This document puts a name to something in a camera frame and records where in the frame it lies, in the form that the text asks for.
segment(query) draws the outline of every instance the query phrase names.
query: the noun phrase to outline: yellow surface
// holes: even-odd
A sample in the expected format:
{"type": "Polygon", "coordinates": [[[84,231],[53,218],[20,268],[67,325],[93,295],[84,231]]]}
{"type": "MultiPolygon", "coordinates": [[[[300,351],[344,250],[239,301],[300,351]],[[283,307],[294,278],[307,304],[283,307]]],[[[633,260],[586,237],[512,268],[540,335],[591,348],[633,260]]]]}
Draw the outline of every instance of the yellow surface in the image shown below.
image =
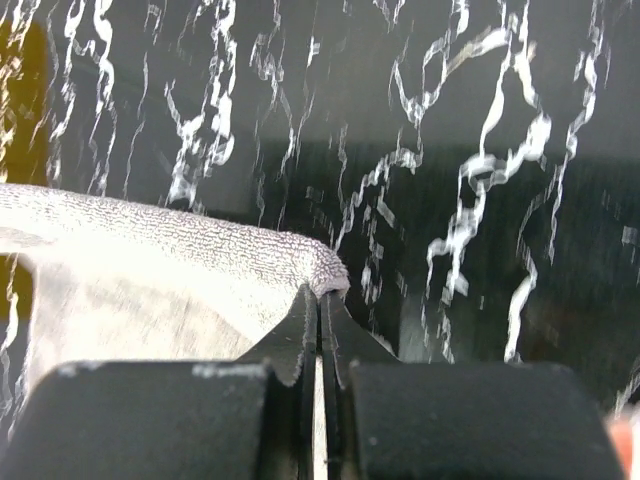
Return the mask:
{"type": "MultiPolygon", "coordinates": [[[[0,25],[0,86],[2,93],[8,93],[8,109],[0,110],[0,121],[5,130],[15,126],[15,134],[6,146],[0,170],[7,172],[7,182],[46,185],[47,128],[42,124],[46,106],[47,88],[47,39],[38,25],[27,31],[22,48],[17,42],[10,44],[11,21],[0,25]],[[7,71],[15,65],[15,59],[22,62],[17,74],[7,71]]],[[[0,319],[9,318],[9,302],[6,298],[7,286],[11,278],[13,261],[0,257],[0,319]]],[[[18,315],[27,320],[33,303],[33,279],[18,266],[13,281],[13,291],[19,295],[18,315]]]]}

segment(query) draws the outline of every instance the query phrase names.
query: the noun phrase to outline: marble table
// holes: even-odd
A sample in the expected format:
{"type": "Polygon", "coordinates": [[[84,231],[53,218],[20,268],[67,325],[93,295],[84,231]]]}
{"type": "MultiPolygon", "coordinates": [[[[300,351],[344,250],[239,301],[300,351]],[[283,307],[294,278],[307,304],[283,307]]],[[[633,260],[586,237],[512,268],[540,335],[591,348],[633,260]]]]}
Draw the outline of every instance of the marble table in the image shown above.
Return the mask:
{"type": "Polygon", "coordinates": [[[9,181],[318,238],[407,361],[640,383],[631,1],[0,4],[9,181]]]}

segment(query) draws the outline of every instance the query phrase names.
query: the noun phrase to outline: towel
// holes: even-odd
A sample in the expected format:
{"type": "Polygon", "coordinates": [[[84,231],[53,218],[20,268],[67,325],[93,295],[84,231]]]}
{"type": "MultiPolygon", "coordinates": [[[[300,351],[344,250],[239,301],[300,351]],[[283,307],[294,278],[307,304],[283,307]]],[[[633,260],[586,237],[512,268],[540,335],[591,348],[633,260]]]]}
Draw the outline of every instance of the towel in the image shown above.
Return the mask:
{"type": "Polygon", "coordinates": [[[0,185],[0,253],[34,278],[27,396],[70,361],[235,359],[300,285],[346,294],[322,243],[105,197],[0,185]]]}

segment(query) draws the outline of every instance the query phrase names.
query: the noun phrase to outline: white towel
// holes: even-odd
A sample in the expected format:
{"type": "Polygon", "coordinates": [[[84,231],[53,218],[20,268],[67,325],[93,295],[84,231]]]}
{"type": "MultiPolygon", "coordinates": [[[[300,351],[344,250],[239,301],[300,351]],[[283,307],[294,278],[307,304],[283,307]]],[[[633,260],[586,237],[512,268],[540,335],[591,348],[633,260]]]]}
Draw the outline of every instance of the white towel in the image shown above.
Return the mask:
{"type": "Polygon", "coordinates": [[[34,276],[24,390],[77,360],[234,359],[298,287],[349,288],[320,242],[190,213],[0,185],[0,253],[34,276]]]}

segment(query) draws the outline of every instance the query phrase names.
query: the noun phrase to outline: black marble surface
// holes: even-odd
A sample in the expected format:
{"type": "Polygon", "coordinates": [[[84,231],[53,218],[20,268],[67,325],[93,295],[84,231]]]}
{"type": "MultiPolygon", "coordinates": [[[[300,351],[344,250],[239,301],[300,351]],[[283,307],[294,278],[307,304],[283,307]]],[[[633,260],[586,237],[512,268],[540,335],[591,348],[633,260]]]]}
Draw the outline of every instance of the black marble surface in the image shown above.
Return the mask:
{"type": "Polygon", "coordinates": [[[632,2],[2,3],[46,38],[52,187],[319,238],[401,358],[553,360],[605,408],[630,392],[632,2]]]}

